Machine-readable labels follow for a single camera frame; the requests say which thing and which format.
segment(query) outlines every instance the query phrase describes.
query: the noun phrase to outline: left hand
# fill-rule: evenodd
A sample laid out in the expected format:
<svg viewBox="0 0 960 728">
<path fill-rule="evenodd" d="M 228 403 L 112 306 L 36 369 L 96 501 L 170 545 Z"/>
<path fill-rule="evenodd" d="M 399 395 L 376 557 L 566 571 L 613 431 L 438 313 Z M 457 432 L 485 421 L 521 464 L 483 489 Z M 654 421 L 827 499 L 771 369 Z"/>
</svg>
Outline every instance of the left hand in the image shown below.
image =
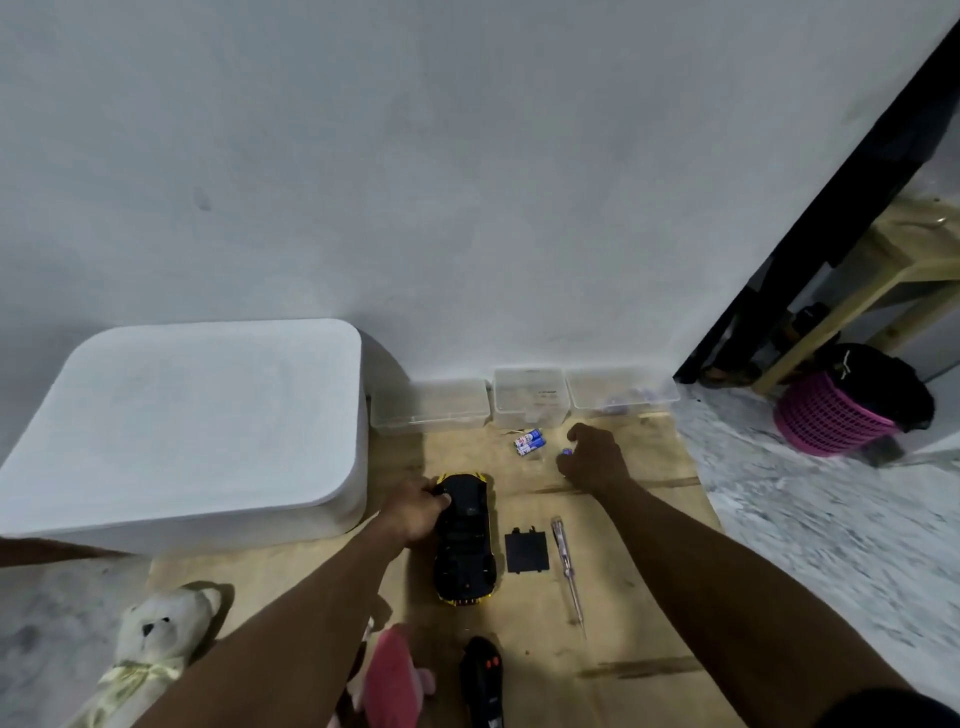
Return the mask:
<svg viewBox="0 0 960 728">
<path fill-rule="evenodd" d="M 436 480 L 418 478 L 396 486 L 376 517 L 402 539 L 405 546 L 427 536 L 450 504 L 450 496 L 434 496 Z"/>
</svg>

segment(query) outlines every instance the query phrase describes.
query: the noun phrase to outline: wooden board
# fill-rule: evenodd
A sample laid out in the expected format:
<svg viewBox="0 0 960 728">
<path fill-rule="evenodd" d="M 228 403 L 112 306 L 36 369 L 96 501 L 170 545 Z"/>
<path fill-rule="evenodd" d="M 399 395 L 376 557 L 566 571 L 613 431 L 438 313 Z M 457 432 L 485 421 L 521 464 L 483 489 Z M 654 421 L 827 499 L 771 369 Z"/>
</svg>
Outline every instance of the wooden board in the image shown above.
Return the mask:
<svg viewBox="0 0 960 728">
<path fill-rule="evenodd" d="M 431 554 L 404 552 L 387 569 L 378 621 L 406 622 L 419 665 L 437 673 L 438 696 L 423 726 L 467 725 L 456 666 L 475 634 L 494 640 L 504 656 L 504 707 L 513 726 L 742 725 L 657 606 L 593 498 L 570 489 L 554 457 L 562 430 L 544 433 L 547 446 L 519 458 L 515 435 L 482 430 L 371 439 L 370 511 L 405 474 L 482 471 L 492 480 L 492 529 L 499 578 L 475 607 L 442 604 L 432 585 Z M 615 432 L 631 475 L 655 495 L 719 528 L 693 462 L 668 416 L 593 421 Z M 584 635 L 552 538 L 550 571 L 506 573 L 503 535 L 514 527 L 549 532 L 561 516 L 577 570 Z M 323 541 L 231 554 L 154 561 L 149 586 L 197 580 L 231 584 L 235 600 L 221 636 L 296 584 L 336 553 L 351 534 Z"/>
</svg>

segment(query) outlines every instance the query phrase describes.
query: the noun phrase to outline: plush toy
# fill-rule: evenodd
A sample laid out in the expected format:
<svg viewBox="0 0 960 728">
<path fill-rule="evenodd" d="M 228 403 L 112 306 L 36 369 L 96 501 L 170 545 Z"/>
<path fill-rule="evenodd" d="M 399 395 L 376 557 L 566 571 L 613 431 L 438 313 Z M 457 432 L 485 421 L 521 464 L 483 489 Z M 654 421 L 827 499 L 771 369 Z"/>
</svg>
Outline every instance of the plush toy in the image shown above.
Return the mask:
<svg viewBox="0 0 960 728">
<path fill-rule="evenodd" d="M 64 728 L 130 728 L 182 675 L 219 611 L 216 589 L 174 589 L 128 609 L 113 667 Z"/>
<path fill-rule="evenodd" d="M 416 728 L 423 696 L 436 690 L 433 673 L 414 667 L 402 624 L 380 635 L 363 687 L 370 728 Z"/>
</svg>

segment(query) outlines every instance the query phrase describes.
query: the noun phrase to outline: wooden table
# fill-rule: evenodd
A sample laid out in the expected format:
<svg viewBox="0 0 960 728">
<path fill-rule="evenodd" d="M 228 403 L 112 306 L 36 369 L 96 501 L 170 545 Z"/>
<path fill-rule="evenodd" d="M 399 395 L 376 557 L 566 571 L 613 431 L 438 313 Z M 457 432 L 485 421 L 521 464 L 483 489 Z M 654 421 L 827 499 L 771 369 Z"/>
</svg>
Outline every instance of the wooden table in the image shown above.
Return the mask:
<svg viewBox="0 0 960 728">
<path fill-rule="evenodd" d="M 740 726 L 742 722 L 690 654 L 647 590 L 610 519 L 589 496 L 569 488 L 554 458 L 561 430 L 525 458 L 515 435 L 483 429 L 379 438 L 372 434 L 372 513 L 406 473 L 481 471 L 492 479 L 492 529 L 498 584 L 475 607 L 441 603 L 431 581 L 431 555 L 407 551 L 388 568 L 374 618 L 412 628 L 418 665 L 437 673 L 438 694 L 421 726 L 468 725 L 456 666 L 472 635 L 494 640 L 504 656 L 505 719 L 510 726 Z M 614 431 L 642 487 L 719 529 L 693 462 L 668 415 L 593 421 Z M 552 538 L 550 571 L 506 573 L 503 535 L 514 527 L 549 533 L 562 516 L 577 571 L 586 637 L 577 626 Z M 231 554 L 158 558 L 149 586 L 206 580 L 232 585 L 235 600 L 221 636 L 296 584 L 351 537 Z M 368 659 L 372 650 L 368 650 Z"/>
<path fill-rule="evenodd" d="M 914 303 L 867 344 L 891 352 L 960 304 L 960 210 L 936 201 L 897 198 L 856 243 L 876 266 L 873 276 L 837 305 L 754 383 L 770 391 L 841 328 L 867 311 L 899 283 L 945 285 Z"/>
</svg>

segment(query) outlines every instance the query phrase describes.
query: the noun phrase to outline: marble floor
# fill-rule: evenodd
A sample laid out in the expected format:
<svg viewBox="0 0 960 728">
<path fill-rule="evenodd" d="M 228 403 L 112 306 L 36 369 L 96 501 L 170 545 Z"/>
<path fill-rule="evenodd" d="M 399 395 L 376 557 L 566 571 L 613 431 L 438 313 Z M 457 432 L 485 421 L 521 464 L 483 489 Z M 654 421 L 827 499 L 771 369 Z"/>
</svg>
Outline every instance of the marble floor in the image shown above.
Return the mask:
<svg viewBox="0 0 960 728">
<path fill-rule="evenodd" d="M 960 472 L 809 457 L 770 413 L 749 392 L 696 386 L 674 407 L 727 532 L 960 709 Z M 109 665 L 148 569 L 128 557 L 0 570 L 0 725 L 57 728 L 72 714 Z"/>
<path fill-rule="evenodd" d="M 57 728 L 113 658 L 150 559 L 83 559 L 0 570 L 0 726 Z"/>
<path fill-rule="evenodd" d="M 786 445 L 772 404 L 686 388 L 677 429 L 731 537 L 805 584 L 919 690 L 960 710 L 960 473 Z"/>
</svg>

